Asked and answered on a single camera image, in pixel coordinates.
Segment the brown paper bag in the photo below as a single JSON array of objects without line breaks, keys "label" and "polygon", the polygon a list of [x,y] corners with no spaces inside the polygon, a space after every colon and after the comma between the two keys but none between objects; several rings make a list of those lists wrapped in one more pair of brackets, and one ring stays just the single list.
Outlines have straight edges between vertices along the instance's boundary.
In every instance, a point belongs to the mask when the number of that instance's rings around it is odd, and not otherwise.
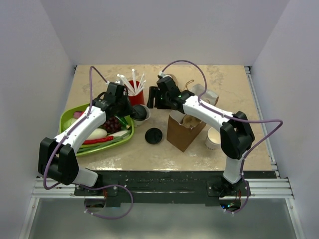
[{"label": "brown paper bag", "polygon": [[[184,89],[189,90],[198,96],[204,91],[204,86],[201,84],[194,84],[194,81],[195,80],[189,80],[185,84]],[[219,96],[214,91],[207,90],[201,99],[210,105],[216,106]],[[185,114],[182,114],[179,111],[171,111],[167,123],[166,139],[181,152],[186,151],[186,149],[206,126],[206,123],[201,121],[201,123],[193,129],[185,128],[181,125],[182,119],[184,117]]]}]

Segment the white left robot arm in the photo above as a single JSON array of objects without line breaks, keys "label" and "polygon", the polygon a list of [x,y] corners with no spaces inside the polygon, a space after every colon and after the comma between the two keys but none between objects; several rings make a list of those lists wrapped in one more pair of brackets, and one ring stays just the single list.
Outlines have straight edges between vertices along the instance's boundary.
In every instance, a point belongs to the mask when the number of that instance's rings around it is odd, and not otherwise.
[{"label": "white left robot arm", "polygon": [[66,131],[55,138],[44,138],[39,147],[38,172],[43,175],[43,186],[50,190],[57,185],[79,184],[91,195],[103,191],[98,174],[78,165],[76,153],[90,134],[114,116],[125,117],[132,106],[125,86],[111,82],[103,98],[91,99],[84,114]]}]

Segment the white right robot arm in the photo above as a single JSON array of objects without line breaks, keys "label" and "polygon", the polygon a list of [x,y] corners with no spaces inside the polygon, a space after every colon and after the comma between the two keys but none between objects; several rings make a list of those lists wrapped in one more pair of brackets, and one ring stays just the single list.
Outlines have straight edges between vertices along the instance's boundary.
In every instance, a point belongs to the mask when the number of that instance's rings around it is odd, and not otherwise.
[{"label": "white right robot arm", "polygon": [[221,149],[226,155],[222,190],[232,196],[239,191],[244,154],[255,140],[246,115],[221,110],[199,99],[189,90],[181,91],[170,76],[160,78],[156,86],[149,87],[147,107],[169,109],[193,116],[213,127],[220,134]]}]

